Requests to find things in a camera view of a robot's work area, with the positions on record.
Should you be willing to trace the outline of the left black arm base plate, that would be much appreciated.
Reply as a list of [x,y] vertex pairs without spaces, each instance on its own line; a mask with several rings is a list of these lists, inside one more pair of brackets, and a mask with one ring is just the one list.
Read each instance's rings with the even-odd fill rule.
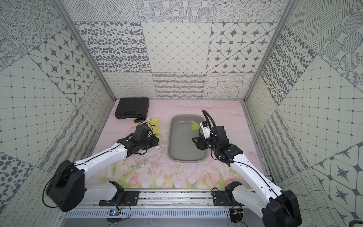
[[109,200],[100,200],[99,206],[136,206],[140,191],[125,191],[125,189],[119,185],[116,181],[109,181],[109,183],[113,184],[116,188],[115,195]]

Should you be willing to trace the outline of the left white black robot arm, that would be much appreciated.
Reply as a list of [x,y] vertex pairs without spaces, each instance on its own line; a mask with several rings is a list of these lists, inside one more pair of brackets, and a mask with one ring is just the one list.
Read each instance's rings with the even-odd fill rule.
[[106,167],[130,156],[144,155],[158,146],[159,138],[154,132],[155,125],[140,122],[135,132],[119,139],[114,145],[93,156],[71,162],[60,163],[53,177],[44,187],[42,196],[48,196],[55,207],[63,212],[70,211],[79,204],[99,201],[119,209],[126,204],[124,188],[116,181],[110,181],[111,187],[86,188],[86,181]]

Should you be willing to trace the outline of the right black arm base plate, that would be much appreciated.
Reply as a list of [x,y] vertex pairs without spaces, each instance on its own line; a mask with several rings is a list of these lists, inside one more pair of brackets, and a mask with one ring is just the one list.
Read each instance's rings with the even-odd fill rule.
[[219,190],[216,187],[211,190],[211,196],[214,206],[241,206],[233,197],[233,190],[242,185],[238,181],[228,184],[224,190]]

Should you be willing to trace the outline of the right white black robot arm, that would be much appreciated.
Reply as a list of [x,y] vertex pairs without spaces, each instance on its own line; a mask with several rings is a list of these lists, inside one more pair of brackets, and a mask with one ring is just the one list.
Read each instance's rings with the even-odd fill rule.
[[223,126],[212,127],[210,123],[192,123],[199,130],[192,140],[197,149],[210,149],[216,159],[236,171],[253,189],[249,191],[234,181],[225,187],[226,197],[240,203],[258,215],[266,227],[298,227],[302,224],[297,196],[282,190],[265,177],[244,155],[243,151],[229,142]]

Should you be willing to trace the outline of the grey plastic storage box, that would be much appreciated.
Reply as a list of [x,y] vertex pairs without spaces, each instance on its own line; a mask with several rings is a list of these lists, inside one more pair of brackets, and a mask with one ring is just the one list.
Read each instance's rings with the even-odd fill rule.
[[206,159],[207,151],[197,149],[192,141],[194,137],[199,136],[198,130],[192,129],[192,123],[201,123],[203,120],[201,116],[191,114],[177,115],[172,118],[167,149],[168,157],[172,161],[197,163]]

